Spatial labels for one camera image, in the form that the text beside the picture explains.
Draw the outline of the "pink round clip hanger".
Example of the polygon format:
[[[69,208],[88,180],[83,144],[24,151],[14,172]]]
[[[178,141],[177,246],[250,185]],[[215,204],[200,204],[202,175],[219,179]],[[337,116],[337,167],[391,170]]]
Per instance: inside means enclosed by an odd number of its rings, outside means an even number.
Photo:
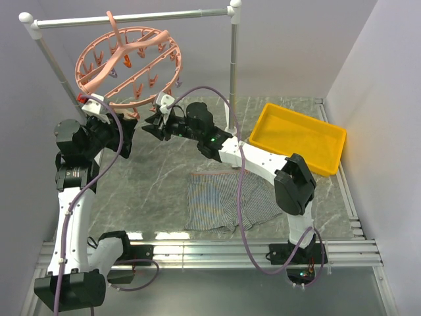
[[[138,119],[138,107],[180,83],[182,52],[167,30],[120,28],[111,12],[107,17],[112,30],[81,52],[75,81],[82,94],[104,96],[117,113]]]

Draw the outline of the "grey striped boxer underwear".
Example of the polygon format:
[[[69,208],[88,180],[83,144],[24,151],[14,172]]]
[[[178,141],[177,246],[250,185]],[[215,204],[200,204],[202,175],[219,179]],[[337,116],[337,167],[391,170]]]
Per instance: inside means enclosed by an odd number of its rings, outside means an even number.
[[[233,233],[238,226],[237,189],[240,172],[191,174],[187,189],[186,230]],[[243,228],[249,230],[282,214],[271,184],[246,171],[241,187]]]

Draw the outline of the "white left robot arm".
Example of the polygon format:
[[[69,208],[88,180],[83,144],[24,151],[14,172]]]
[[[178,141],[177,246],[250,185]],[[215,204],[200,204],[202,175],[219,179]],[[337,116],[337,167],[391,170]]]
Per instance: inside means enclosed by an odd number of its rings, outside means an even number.
[[[46,276],[34,282],[35,295],[54,313],[100,306],[111,267],[132,259],[123,230],[102,234],[92,254],[87,241],[97,181],[105,174],[96,157],[108,148],[128,158],[136,125],[119,114],[105,121],[89,117],[85,124],[66,119],[55,127],[59,222]]]

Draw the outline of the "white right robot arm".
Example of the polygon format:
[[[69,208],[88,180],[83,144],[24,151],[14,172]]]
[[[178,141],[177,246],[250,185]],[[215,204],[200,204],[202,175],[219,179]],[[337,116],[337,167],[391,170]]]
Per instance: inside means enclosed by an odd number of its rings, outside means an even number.
[[[213,115],[203,102],[189,104],[180,117],[173,109],[157,107],[145,121],[142,129],[160,141],[172,136],[195,140],[197,149],[206,158],[229,163],[271,183],[276,203],[286,213],[289,225],[290,256],[285,262],[310,264],[317,259],[325,262],[324,246],[316,245],[321,239],[311,214],[316,181],[300,155],[276,155],[240,141],[214,124]]]

